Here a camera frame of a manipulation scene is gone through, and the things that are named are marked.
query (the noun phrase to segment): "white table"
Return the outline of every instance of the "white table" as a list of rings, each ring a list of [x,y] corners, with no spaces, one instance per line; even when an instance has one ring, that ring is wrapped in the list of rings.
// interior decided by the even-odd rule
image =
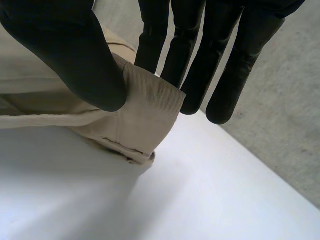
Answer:
[[[203,113],[151,168],[64,128],[0,131],[0,240],[320,240],[320,212]]]

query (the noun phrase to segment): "gloved hand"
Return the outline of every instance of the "gloved hand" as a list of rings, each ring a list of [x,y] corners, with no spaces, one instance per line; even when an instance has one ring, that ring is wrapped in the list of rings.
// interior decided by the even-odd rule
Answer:
[[[0,22],[80,99],[115,112],[127,99],[125,81],[93,4],[94,0],[0,0]]]
[[[212,123],[231,118],[263,47],[305,0],[172,0],[175,33],[161,77],[180,88],[197,41],[205,7],[203,37],[181,90],[181,112],[195,114],[207,93],[231,33],[240,19],[232,53],[206,109]],[[170,0],[139,0],[143,33],[135,65],[155,73],[167,37]]]

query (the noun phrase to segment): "beige pants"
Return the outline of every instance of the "beige pants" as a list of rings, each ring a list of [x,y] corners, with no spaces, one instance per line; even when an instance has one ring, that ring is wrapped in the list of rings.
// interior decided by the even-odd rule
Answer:
[[[152,163],[155,149],[178,117],[185,94],[132,65],[135,51],[102,29],[128,91],[127,102],[118,112],[102,111],[77,98],[55,72],[1,27],[0,129],[65,126],[121,153],[131,163]]]

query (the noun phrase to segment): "concrete floor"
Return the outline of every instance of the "concrete floor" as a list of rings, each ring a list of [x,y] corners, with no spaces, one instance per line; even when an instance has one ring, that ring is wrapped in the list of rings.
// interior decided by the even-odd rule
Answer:
[[[319,0],[308,0],[295,14],[287,18],[284,26],[264,48],[258,59],[232,119],[222,126],[318,208],[319,9]],[[97,0],[94,11],[101,24],[138,48],[143,23],[137,0]],[[171,14],[158,73],[161,73],[164,66],[173,34]],[[234,39],[235,34],[209,93],[214,91],[218,83]],[[203,110],[206,109],[210,96],[211,94],[205,99]]]

